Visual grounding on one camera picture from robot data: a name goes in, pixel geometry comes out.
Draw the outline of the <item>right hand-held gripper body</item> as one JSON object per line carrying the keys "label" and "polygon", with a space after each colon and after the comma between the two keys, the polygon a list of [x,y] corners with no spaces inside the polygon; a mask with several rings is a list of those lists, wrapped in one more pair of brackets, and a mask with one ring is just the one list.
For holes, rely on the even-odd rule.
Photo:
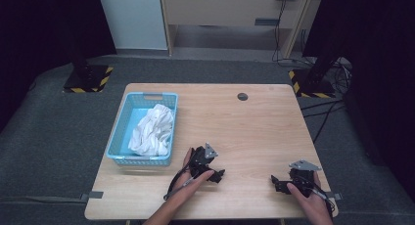
{"label": "right hand-held gripper body", "polygon": [[320,187],[315,183],[314,172],[320,170],[320,167],[308,162],[305,159],[300,159],[289,164],[291,184],[308,198],[312,193],[319,194]]}

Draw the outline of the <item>white panel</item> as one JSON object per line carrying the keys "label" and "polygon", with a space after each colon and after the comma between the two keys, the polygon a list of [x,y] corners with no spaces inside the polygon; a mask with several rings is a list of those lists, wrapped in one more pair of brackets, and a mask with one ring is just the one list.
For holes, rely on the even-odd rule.
{"label": "white panel", "polygon": [[161,0],[101,0],[117,49],[166,50]]}

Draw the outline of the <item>dark curtain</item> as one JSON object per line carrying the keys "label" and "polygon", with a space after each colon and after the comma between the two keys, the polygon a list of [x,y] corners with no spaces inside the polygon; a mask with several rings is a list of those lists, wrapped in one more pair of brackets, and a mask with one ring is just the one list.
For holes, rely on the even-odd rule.
{"label": "dark curtain", "polygon": [[110,55],[115,44],[101,0],[0,0],[0,132],[42,72]]}
{"label": "dark curtain", "polygon": [[358,136],[415,202],[415,0],[321,0],[304,54],[351,63]]}

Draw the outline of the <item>black stand with striped base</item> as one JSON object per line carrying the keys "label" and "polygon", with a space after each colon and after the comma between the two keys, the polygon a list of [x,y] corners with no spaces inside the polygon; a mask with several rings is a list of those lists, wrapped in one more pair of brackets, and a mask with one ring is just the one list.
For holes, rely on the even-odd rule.
{"label": "black stand with striped base", "polygon": [[316,60],[311,68],[293,69],[289,72],[297,97],[335,98],[335,90],[325,74],[334,64],[332,58],[324,56]]}
{"label": "black stand with striped base", "polygon": [[73,69],[63,90],[67,93],[101,92],[113,68],[105,65],[90,65],[73,40],[68,41],[67,53]]}

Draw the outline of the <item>person's right hand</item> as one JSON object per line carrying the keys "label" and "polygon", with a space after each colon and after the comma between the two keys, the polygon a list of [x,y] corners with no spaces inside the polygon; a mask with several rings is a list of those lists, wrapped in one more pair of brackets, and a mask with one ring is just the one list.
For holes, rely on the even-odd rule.
{"label": "person's right hand", "polygon": [[300,204],[303,212],[306,209],[327,210],[325,201],[321,199],[319,196],[310,195],[307,198],[299,191],[299,189],[293,183],[288,183],[287,187],[290,190],[291,194],[294,196],[294,198],[297,200],[297,202]]}

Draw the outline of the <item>white cloth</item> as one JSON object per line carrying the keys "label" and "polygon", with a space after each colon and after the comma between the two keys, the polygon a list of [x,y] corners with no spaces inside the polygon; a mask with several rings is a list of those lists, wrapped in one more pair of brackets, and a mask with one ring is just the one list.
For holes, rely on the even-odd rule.
{"label": "white cloth", "polygon": [[133,129],[128,149],[144,157],[166,156],[167,139],[172,134],[172,128],[172,110],[156,104]]}

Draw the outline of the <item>person's left hand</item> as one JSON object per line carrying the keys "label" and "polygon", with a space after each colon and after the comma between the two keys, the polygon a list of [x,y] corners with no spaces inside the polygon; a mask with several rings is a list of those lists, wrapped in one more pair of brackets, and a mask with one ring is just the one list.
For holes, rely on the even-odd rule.
{"label": "person's left hand", "polygon": [[213,170],[209,170],[194,179],[190,173],[190,170],[186,168],[175,184],[175,188],[181,187],[181,189],[173,195],[172,198],[180,205],[184,204],[196,193],[199,187],[207,181],[212,174]]}

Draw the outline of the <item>blue plastic basket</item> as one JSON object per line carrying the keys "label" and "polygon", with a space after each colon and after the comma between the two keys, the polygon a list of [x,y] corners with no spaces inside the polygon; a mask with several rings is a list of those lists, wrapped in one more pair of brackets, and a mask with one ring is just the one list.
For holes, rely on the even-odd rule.
{"label": "blue plastic basket", "polygon": [[107,144],[106,156],[118,165],[169,166],[174,133],[166,139],[165,156],[140,156],[128,148],[134,128],[148,110],[160,104],[168,107],[176,118],[178,95],[175,93],[128,92],[120,103],[112,133]]}

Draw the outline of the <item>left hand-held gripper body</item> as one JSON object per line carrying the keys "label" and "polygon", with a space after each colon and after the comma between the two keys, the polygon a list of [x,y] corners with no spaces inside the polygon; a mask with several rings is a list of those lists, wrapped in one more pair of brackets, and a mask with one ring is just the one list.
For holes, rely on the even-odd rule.
{"label": "left hand-held gripper body", "polygon": [[208,165],[218,156],[217,151],[209,143],[192,151],[189,169],[192,174],[202,174],[209,170]]}

